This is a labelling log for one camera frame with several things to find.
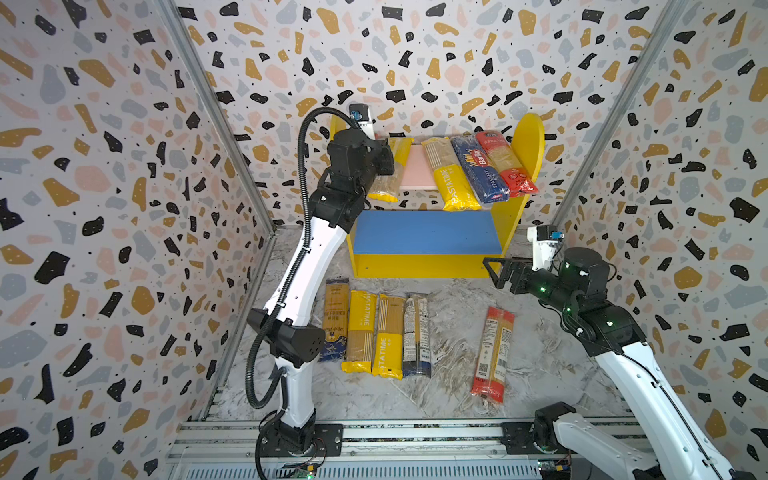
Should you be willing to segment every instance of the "barilla logo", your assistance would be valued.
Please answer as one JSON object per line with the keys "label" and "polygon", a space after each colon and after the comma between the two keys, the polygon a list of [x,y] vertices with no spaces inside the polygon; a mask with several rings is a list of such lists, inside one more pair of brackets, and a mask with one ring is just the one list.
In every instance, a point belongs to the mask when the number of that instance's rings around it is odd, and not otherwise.
{"label": "barilla logo", "polygon": [[488,166],[488,161],[485,159],[485,155],[477,148],[473,148],[469,153],[464,154],[464,160],[473,167]]}

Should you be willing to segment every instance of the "blue shelf board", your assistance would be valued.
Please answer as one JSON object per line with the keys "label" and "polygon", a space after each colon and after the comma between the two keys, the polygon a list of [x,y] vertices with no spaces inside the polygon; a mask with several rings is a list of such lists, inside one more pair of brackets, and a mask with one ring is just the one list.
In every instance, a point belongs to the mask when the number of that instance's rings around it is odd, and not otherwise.
{"label": "blue shelf board", "polygon": [[355,255],[502,254],[489,211],[366,210],[357,218]]}

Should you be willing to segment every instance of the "black cable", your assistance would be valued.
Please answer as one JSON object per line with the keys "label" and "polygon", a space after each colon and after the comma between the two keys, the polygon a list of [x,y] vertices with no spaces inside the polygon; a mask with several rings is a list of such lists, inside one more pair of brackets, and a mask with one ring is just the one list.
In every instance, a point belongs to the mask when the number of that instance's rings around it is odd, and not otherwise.
{"label": "black cable", "polygon": [[[256,447],[253,450],[253,461],[254,463],[256,463],[256,472],[259,474],[260,480],[267,480],[266,474],[264,474],[264,469],[261,468],[262,441],[266,436],[265,434],[272,428],[272,425],[274,425],[275,422],[280,421],[280,419],[283,417],[283,415],[285,415],[285,412],[288,409],[288,378],[284,376],[286,371],[287,370],[285,367],[282,367],[280,368],[280,370],[277,371],[279,374],[278,378],[282,379],[282,381],[280,382],[280,392],[282,393],[282,397],[283,397],[283,408],[279,412],[275,413],[274,416],[267,421],[263,429],[259,427],[259,436],[256,438]],[[273,413],[270,412],[266,414],[264,418],[267,418],[272,414]]]}
{"label": "black cable", "polygon": [[558,258],[558,255],[560,254],[560,250],[563,250],[563,245],[565,245],[565,240],[562,240],[562,241],[560,242],[560,246],[559,246],[559,247],[558,247],[558,249],[557,249],[557,250],[554,252],[554,255],[552,255],[552,261],[549,263],[549,270],[548,270],[549,272],[551,272],[551,271],[552,271],[552,267],[554,266],[554,259]]}
{"label": "black cable", "polygon": [[315,108],[307,114],[307,116],[304,118],[304,121],[301,123],[301,128],[299,129],[298,146],[296,148],[298,157],[298,165],[296,171],[299,175],[301,206],[304,210],[304,236],[301,250],[299,250],[299,253],[296,255],[296,259],[294,259],[290,268],[288,269],[288,274],[286,275],[285,282],[283,282],[283,288],[280,289],[280,295],[277,297],[275,307],[270,315],[266,318],[266,321],[261,326],[261,328],[259,328],[256,339],[253,340],[253,343],[250,346],[250,350],[248,351],[248,357],[245,364],[245,396],[248,399],[249,405],[255,409],[262,409],[266,406],[267,403],[269,403],[269,401],[272,399],[272,395],[274,395],[275,390],[277,389],[278,381],[277,379],[274,379],[272,383],[270,383],[270,387],[262,399],[259,399],[256,396],[256,390],[253,387],[253,367],[256,365],[256,357],[259,354],[259,348],[261,347],[261,343],[264,341],[264,337],[266,337],[267,333],[272,330],[272,327],[274,326],[275,320],[277,318],[277,314],[283,308],[283,303],[285,302],[286,297],[288,297],[288,290],[290,289],[290,285],[293,282],[293,278],[296,276],[299,265],[301,265],[301,262],[304,260],[307,252],[310,251],[310,242],[312,241],[310,194],[306,189],[306,168],[304,166],[304,158],[308,154],[308,152],[305,151],[305,147],[309,148],[306,146],[306,132],[310,129],[310,124],[315,120],[315,117],[321,114],[334,114],[344,120],[350,127],[360,129],[360,126],[356,120],[350,118],[349,115],[345,114],[344,112],[331,107]]}
{"label": "black cable", "polygon": [[261,419],[261,422],[259,422],[259,430],[261,430],[261,426],[264,424],[264,422],[271,417],[272,415],[275,415],[277,413],[277,410],[273,410],[272,412],[267,413],[263,419]]}
{"label": "black cable", "polygon": [[328,448],[326,447],[325,440],[321,439],[320,437],[318,437],[317,439],[320,440],[323,444],[323,461],[315,467],[315,468],[320,468],[326,462],[326,458],[328,458]]}
{"label": "black cable", "polygon": [[608,280],[605,280],[606,282],[610,282],[611,280],[613,280],[614,277],[616,277],[616,274],[619,273],[619,269],[616,268],[616,266],[614,264],[609,263],[608,265],[610,265],[610,266],[612,266],[614,268],[614,274],[611,276],[611,278],[609,278]]}

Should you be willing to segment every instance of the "barilla spaghetti package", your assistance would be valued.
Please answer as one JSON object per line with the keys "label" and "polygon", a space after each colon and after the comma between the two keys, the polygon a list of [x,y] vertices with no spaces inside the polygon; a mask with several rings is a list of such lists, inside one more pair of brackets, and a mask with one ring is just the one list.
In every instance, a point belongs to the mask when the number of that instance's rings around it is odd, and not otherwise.
{"label": "barilla spaghetti package", "polygon": [[323,330],[326,341],[320,352],[320,362],[344,360],[346,329],[349,322],[349,279],[326,280],[326,305],[323,311]]}
{"label": "barilla spaghetti package", "polygon": [[426,295],[411,293],[406,299],[402,335],[402,374],[432,378],[432,347],[429,345]]}
{"label": "barilla spaghetti package", "polygon": [[510,198],[538,193],[538,188],[501,132],[479,131],[475,137],[509,187]]}
{"label": "barilla spaghetti package", "polygon": [[458,164],[451,141],[447,137],[434,137],[425,140],[422,145],[427,153],[437,189],[445,203],[443,211],[480,210],[482,207],[475,199],[472,187]]}
{"label": "barilla spaghetti package", "polygon": [[402,183],[402,176],[406,172],[406,163],[408,163],[408,154],[411,151],[412,143],[412,138],[389,139],[389,149],[392,150],[392,156],[395,158],[395,173],[376,177],[370,192],[368,192],[368,198],[384,200],[391,204],[398,202],[400,184]]}
{"label": "barilla spaghetti package", "polygon": [[451,145],[481,203],[490,204],[509,200],[509,187],[488,161],[488,157],[474,135],[452,137]]}
{"label": "barilla spaghetti package", "polygon": [[373,366],[373,332],[376,326],[375,293],[353,290],[349,301],[346,361],[341,370],[347,373],[368,372]]}
{"label": "barilla spaghetti package", "polygon": [[379,295],[376,320],[376,354],[373,357],[374,376],[402,380],[402,316],[406,299],[401,296]]}
{"label": "barilla spaghetti package", "polygon": [[488,308],[472,395],[504,403],[504,382],[514,322],[514,314],[492,306]]}

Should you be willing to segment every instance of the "marble floor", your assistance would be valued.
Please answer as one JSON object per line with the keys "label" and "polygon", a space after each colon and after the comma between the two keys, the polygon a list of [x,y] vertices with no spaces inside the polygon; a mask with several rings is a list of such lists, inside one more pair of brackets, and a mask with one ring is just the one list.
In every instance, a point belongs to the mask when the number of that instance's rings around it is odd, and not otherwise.
{"label": "marble floor", "polygon": [[[299,242],[300,230],[281,230],[277,237],[256,307],[262,307],[276,289]],[[524,233],[515,236],[508,256],[529,257],[530,243]],[[327,272],[328,278],[350,277],[351,287],[374,293],[429,294],[432,378],[410,377],[402,381],[365,373],[346,374],[339,363],[315,365],[313,399],[318,419],[468,419],[478,417],[531,417],[540,407],[554,402],[572,404],[582,415],[630,415],[612,381],[589,359],[571,336],[558,325],[551,311],[532,296],[516,296],[497,290],[490,280],[358,280],[352,277],[344,244]],[[313,323],[322,326],[324,287],[313,308]],[[503,405],[470,395],[480,336],[489,306],[516,315]],[[261,420],[278,406],[278,397],[263,410],[248,405],[243,390],[245,359],[256,333],[246,328],[237,357],[221,389],[209,420]],[[255,368],[256,388],[262,396],[269,385],[273,359],[266,343]]]}

